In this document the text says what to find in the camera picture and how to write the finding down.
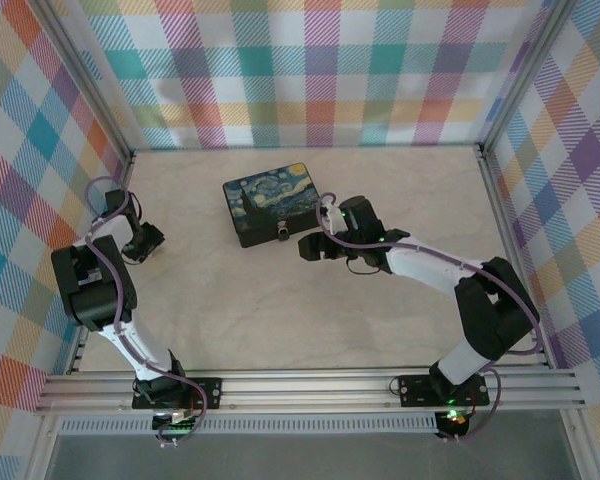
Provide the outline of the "black box with painted lid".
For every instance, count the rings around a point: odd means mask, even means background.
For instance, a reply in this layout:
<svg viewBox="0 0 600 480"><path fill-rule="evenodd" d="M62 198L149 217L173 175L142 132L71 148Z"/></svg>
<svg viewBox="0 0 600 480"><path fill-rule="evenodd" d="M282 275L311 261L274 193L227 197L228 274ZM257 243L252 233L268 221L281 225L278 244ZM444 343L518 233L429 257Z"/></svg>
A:
<svg viewBox="0 0 600 480"><path fill-rule="evenodd" d="M303 163L227 181L223 193L243 248L278 240L280 221L290 236L318 226L319 194Z"/></svg>

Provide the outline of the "aluminium extrusion beam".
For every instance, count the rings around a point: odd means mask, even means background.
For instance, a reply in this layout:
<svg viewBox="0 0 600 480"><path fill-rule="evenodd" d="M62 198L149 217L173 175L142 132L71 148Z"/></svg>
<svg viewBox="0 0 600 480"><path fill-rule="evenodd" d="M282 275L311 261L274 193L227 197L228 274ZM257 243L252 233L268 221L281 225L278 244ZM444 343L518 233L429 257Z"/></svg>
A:
<svg viewBox="0 0 600 480"><path fill-rule="evenodd" d="M402 410L398 376L407 370L218 371L221 399L215 414L376 413ZM129 413L133 375L86 371L51 377L41 394L40 414ZM561 410L584 407L583 391L570 370L501 366L485 377L488 406L412 407L415 411Z"/></svg>

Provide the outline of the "green lit circuit board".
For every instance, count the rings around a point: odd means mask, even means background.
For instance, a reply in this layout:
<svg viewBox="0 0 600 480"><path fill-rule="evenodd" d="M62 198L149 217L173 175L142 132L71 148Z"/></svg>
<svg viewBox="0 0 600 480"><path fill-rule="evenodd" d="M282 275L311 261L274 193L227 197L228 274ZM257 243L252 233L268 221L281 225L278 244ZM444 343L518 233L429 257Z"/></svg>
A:
<svg viewBox="0 0 600 480"><path fill-rule="evenodd" d="M183 436L193 429L199 411L178 409L159 411L152 416L151 428L163 437Z"/></svg>

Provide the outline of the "circuit board with yellow connector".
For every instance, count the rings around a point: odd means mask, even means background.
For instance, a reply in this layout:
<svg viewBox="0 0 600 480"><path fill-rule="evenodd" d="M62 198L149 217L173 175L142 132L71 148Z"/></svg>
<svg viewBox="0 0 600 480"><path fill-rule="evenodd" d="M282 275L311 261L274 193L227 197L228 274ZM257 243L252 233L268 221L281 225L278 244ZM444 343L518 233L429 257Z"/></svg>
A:
<svg viewBox="0 0 600 480"><path fill-rule="evenodd" d="M436 435L442 439L465 436L469 431L470 419L456 410L438 412L436 416Z"/></svg>

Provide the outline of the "grey metal panel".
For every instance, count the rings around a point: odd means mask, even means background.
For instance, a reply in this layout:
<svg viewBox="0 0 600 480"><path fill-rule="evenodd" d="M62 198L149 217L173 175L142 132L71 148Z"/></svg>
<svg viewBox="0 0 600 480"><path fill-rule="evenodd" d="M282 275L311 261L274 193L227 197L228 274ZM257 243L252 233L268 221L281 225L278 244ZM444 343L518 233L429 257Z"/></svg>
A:
<svg viewBox="0 0 600 480"><path fill-rule="evenodd" d="M178 448L148 436L62 436L44 480L581 480L560 441L508 448L484 437L202 435Z"/></svg>

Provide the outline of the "aluminium side rail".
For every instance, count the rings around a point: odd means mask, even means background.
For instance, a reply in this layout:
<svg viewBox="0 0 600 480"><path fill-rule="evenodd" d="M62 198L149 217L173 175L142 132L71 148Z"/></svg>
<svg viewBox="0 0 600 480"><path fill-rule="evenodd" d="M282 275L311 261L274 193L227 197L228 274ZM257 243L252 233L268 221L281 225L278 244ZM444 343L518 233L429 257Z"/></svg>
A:
<svg viewBox="0 0 600 480"><path fill-rule="evenodd" d="M503 197L498 190L497 182L494 179L494 175L489 164L488 152L480 143L475 144L473 146L473 150L487 191L487 195L489 197L489 202L496 220L506 256L516 271L523 286L525 287L529 297L533 301L534 305L537 306L537 300L535 298L532 285L526 276L522 257L516 243L514 230L508 221Z"/></svg>
<svg viewBox="0 0 600 480"><path fill-rule="evenodd" d="M107 170L105 165L99 166L96 170L96 173L92 177L89 177L84 185L76 191L75 195L85 206L77 230L79 234L84 234L87 232L88 228L100 215L105 205L105 203L102 203L93 206L94 200L90 197L90 195L94 185L99 183L108 188L127 189L130 183L137 153L137 150L132 150L129 157L125 157L118 162L112 173ZM71 340L71 348L67 353L66 365L64 367L65 374L76 373L80 370L80 363L82 361L89 336L89 332L85 327L79 326L74 320L72 320L72 323L75 325L75 328Z"/></svg>

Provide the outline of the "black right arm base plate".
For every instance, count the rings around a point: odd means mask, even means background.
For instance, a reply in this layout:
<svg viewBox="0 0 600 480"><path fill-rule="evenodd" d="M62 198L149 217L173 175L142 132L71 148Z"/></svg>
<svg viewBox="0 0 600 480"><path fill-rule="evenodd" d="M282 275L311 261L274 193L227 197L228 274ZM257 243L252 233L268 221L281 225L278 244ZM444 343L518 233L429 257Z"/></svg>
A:
<svg viewBox="0 0 600 480"><path fill-rule="evenodd" d="M473 375L460 385L430 375L398 377L398 394L402 407L488 406L490 398L485 379Z"/></svg>

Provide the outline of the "aluminium frame post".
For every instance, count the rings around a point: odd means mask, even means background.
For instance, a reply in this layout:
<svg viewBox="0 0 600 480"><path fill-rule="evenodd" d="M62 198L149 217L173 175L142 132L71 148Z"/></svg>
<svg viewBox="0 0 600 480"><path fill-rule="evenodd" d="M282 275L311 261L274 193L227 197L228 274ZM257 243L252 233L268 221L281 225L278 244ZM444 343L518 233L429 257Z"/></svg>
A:
<svg viewBox="0 0 600 480"><path fill-rule="evenodd" d="M576 3L577 0L551 0L544 16L535 22L530 40L523 42L514 61L515 75L506 82L506 95L492 106L483 132L474 145L478 159L486 158L505 133Z"/></svg>
<svg viewBox="0 0 600 480"><path fill-rule="evenodd" d="M89 72L83 56L60 20L60 16L56 13L51 0L28 0L28 3L43 29L49 35L77 88L84 95L96 119L100 122L103 131L113 145L113 149L127 162L131 161L133 159L133 149L125 139L104 96L100 93L93 76Z"/></svg>

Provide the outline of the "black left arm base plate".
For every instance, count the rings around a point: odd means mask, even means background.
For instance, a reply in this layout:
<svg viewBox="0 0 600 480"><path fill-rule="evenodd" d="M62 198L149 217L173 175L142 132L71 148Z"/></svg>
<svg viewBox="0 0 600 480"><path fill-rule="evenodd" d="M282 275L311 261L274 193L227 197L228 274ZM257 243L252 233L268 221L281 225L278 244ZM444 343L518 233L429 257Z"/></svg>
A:
<svg viewBox="0 0 600 480"><path fill-rule="evenodd" d="M218 377L190 378L205 393L208 409L218 409L221 399L222 379ZM133 409L194 409L201 410L201 394L190 384L168 377L133 383Z"/></svg>

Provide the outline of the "aluminium frame leg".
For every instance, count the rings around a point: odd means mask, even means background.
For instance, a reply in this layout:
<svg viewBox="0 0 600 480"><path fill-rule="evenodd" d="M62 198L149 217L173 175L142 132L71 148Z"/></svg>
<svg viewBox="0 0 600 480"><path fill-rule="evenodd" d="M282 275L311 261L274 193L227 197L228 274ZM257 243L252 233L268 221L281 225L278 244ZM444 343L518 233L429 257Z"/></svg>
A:
<svg viewBox="0 0 600 480"><path fill-rule="evenodd" d="M568 444L581 480L599 480L593 450L579 410L561 409Z"/></svg>
<svg viewBox="0 0 600 480"><path fill-rule="evenodd" d="M42 417L25 473L25 480L45 480L56 439L61 430L61 423L60 415L49 414Z"/></svg>

